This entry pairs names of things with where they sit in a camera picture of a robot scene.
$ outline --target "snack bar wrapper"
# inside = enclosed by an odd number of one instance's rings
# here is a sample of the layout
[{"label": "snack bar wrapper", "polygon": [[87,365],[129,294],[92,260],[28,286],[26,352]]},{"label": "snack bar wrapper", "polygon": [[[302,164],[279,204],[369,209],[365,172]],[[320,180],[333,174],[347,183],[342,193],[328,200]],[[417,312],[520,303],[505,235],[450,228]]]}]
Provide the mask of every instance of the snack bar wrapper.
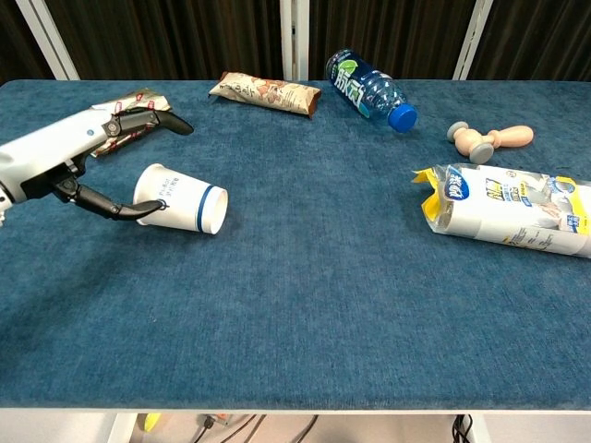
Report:
[{"label": "snack bar wrapper", "polygon": [[308,117],[316,112],[322,91],[282,80],[265,80],[239,72],[224,72],[210,95],[242,103],[257,104]]},{"label": "snack bar wrapper", "polygon": [[[156,111],[168,111],[171,109],[170,104],[163,95],[144,88],[135,92],[120,97],[118,99],[111,100],[105,103],[94,104],[91,106],[93,109],[104,109],[109,111],[111,114],[119,114],[121,111],[125,111],[132,108],[148,108],[155,109]],[[120,137],[110,137],[105,141],[99,148],[94,150],[91,155],[92,157],[100,157],[102,155],[109,154],[121,148],[124,144],[131,141],[143,134],[146,129],[142,129],[135,134],[129,134]]]},{"label": "snack bar wrapper", "polygon": [[475,164],[437,165],[414,183],[434,233],[591,258],[591,182]]}]

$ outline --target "plastic packaging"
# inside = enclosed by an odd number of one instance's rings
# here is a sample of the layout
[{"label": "plastic packaging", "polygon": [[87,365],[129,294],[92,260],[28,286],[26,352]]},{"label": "plastic packaging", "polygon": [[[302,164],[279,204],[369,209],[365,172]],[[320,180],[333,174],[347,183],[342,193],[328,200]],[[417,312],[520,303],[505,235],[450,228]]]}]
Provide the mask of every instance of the plastic packaging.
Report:
[{"label": "plastic packaging", "polygon": [[216,234],[222,228],[228,206],[225,189],[165,168],[159,163],[149,166],[136,184],[134,204],[160,200],[162,210],[139,219],[145,226],[154,224]]},{"label": "plastic packaging", "polygon": [[316,102],[321,94],[321,90],[311,86],[267,80],[240,72],[224,72],[220,82],[210,90],[210,95],[310,118],[316,112]]},{"label": "plastic packaging", "polygon": [[406,102],[392,78],[350,49],[333,55],[326,64],[325,74],[366,118],[387,121],[398,132],[408,132],[415,125],[416,110]]},{"label": "plastic packaging", "polygon": [[474,164],[437,165],[415,183],[433,232],[591,258],[591,182]]}]

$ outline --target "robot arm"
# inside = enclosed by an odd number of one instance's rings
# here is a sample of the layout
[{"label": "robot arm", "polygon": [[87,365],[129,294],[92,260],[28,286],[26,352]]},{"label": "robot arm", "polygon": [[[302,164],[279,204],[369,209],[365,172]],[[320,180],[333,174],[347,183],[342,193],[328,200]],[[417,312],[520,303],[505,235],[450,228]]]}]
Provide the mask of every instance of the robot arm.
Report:
[{"label": "robot arm", "polygon": [[76,180],[86,172],[90,153],[109,137],[155,126],[181,135],[193,132],[191,125],[166,111],[134,108],[112,115],[89,109],[0,146],[0,226],[4,211],[14,204],[51,193],[114,220],[136,220],[158,210],[160,201],[117,204]]}]

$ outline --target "blue stripe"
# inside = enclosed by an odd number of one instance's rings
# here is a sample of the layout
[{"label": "blue stripe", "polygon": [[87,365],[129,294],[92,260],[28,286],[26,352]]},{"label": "blue stripe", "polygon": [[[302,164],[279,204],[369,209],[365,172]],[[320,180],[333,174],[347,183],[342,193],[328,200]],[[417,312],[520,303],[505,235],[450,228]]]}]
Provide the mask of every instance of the blue stripe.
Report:
[{"label": "blue stripe", "polygon": [[207,195],[210,193],[213,185],[207,186],[207,189],[203,193],[203,197],[201,197],[201,202],[199,203],[199,209],[197,211],[197,230],[202,233],[203,228],[201,227],[201,216],[203,215],[203,207],[205,206],[205,200],[207,199]]}]

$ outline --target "plastic water bottle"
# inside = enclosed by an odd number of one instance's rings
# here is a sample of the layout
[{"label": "plastic water bottle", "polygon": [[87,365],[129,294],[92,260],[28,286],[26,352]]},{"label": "plastic water bottle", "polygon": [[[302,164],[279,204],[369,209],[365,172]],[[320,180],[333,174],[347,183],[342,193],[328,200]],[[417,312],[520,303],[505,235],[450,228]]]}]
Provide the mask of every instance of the plastic water bottle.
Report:
[{"label": "plastic water bottle", "polygon": [[415,125],[416,110],[392,77],[352,50],[342,49],[329,59],[326,78],[366,118],[387,120],[398,132],[408,132]]}]

